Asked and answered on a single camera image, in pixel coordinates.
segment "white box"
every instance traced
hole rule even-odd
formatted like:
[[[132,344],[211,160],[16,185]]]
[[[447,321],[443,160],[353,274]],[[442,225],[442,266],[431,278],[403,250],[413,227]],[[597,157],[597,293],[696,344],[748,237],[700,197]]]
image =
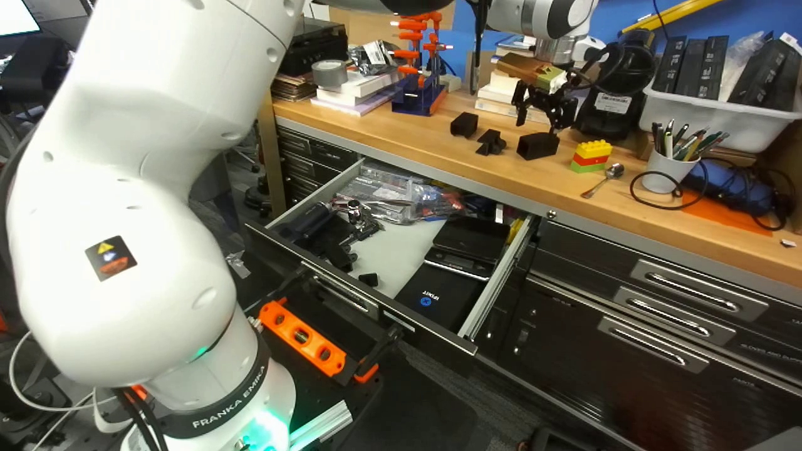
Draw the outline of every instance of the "white box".
[[[762,154],[775,137],[794,120],[802,120],[802,110],[770,110],[739,103],[719,103],[675,93],[660,93],[646,88],[646,106],[641,113],[641,130],[652,130],[652,123],[690,123],[690,130],[725,130],[721,147],[743,154]]]

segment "label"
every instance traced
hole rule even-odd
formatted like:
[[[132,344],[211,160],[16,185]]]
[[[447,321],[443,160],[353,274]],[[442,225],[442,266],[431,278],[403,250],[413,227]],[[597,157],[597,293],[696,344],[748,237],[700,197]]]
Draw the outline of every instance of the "label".
[[[90,258],[90,266],[100,281],[107,281],[136,266],[136,258],[120,235],[90,246],[86,256]]]
[[[600,93],[594,103],[597,110],[607,110],[616,115],[626,115],[630,106],[632,106],[630,95],[609,95],[609,93]]]

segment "drawer handle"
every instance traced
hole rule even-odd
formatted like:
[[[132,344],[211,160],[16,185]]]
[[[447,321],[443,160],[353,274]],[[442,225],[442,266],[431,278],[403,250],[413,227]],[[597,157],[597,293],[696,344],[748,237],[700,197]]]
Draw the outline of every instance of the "drawer handle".
[[[690,288],[690,286],[683,286],[661,274],[646,274],[646,278],[652,278],[655,283],[661,283],[661,286],[669,286],[675,290],[683,290],[683,293],[690,293],[690,296],[696,296],[696,299],[705,299],[710,304],[714,304],[716,309],[725,309],[729,313],[743,313],[743,306],[728,300],[728,299],[719,299],[719,296],[713,296],[713,293],[705,293],[705,290],[696,290],[696,288]]]
[[[644,336],[640,336],[636,331],[630,331],[630,329],[622,329],[622,325],[611,325],[609,331],[611,331],[615,338],[619,338],[622,344],[630,344],[630,346],[634,346],[634,348],[640,348],[640,351],[646,351],[646,353],[652,353],[652,356],[657,356],[657,358],[661,358],[661,361],[669,361],[669,364],[675,364],[675,365],[680,365],[680,368],[688,368],[685,356],[680,356],[680,353],[675,353],[675,351],[669,351],[669,348],[661,348],[660,344],[655,344],[655,338],[644,338]]]
[[[661,309],[657,309],[657,306],[652,306],[652,304],[646,304],[646,300],[641,300],[641,299],[626,299],[626,304],[630,304],[630,306],[636,306],[636,309],[641,309],[641,310],[649,310],[652,316],[660,316],[660,319],[664,319],[664,321],[671,321],[671,324],[676,324],[676,325],[691,329],[694,333],[700,333],[700,336],[705,336],[705,338],[713,338],[710,329],[705,329],[705,325],[696,324],[696,321],[671,316],[671,313],[668,313],[668,310],[661,310]]]

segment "wooden workbench top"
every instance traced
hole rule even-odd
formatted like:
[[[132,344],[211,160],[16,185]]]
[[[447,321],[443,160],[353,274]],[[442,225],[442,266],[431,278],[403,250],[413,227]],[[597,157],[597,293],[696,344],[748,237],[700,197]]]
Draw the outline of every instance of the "wooden workbench top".
[[[721,225],[683,211],[657,211],[632,201],[630,180],[644,167],[626,147],[616,147],[615,160],[626,166],[625,180],[607,182],[591,201],[580,192],[594,185],[600,174],[569,171],[574,150],[574,133],[561,133],[561,147],[552,157],[525,160],[513,154],[526,133],[547,130],[545,123],[530,120],[516,128],[513,120],[501,115],[481,115],[480,133],[501,130],[508,150],[505,155],[476,155],[476,137],[454,137],[452,120],[473,110],[471,97],[448,95],[448,101],[431,118],[397,115],[378,107],[364,118],[315,107],[308,101],[277,101],[278,120],[304,123],[308,128],[333,133],[347,140],[391,154],[403,160],[416,160],[458,179],[468,179],[518,197],[531,197],[553,211],[566,211],[611,227],[630,231],[675,249],[729,263],[743,271],[768,275],[779,283],[802,286],[802,249],[783,249],[779,237],[798,240],[793,232],[753,232],[735,225]]]

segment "monitor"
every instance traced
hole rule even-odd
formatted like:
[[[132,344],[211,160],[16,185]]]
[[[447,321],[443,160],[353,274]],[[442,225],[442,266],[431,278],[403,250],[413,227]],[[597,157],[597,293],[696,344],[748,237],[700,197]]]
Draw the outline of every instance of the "monitor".
[[[33,21],[23,0],[0,0],[0,38],[37,33],[40,24]]]

